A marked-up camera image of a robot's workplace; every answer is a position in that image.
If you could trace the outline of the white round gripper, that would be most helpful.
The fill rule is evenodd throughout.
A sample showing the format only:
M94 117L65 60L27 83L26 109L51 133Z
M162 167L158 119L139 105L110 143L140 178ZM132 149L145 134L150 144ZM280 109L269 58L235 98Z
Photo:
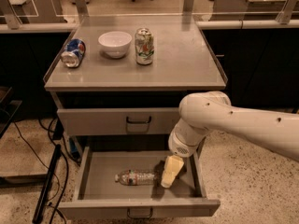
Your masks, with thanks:
M189 158L209 133L207 128L195 128L183 119L178 121L168 138L168 147L174 155L168 156L164 164L161 180L164 188L172 186L184 165L182 158Z

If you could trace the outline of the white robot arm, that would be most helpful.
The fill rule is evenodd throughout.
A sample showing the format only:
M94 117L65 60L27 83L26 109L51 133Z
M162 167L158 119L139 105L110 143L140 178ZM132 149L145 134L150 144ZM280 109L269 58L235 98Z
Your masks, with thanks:
M179 121L168 138L161 185L170 188L183 160L214 130L241 137L260 147L299 161L299 116L292 113L235 107L221 91L192 93L178 107Z

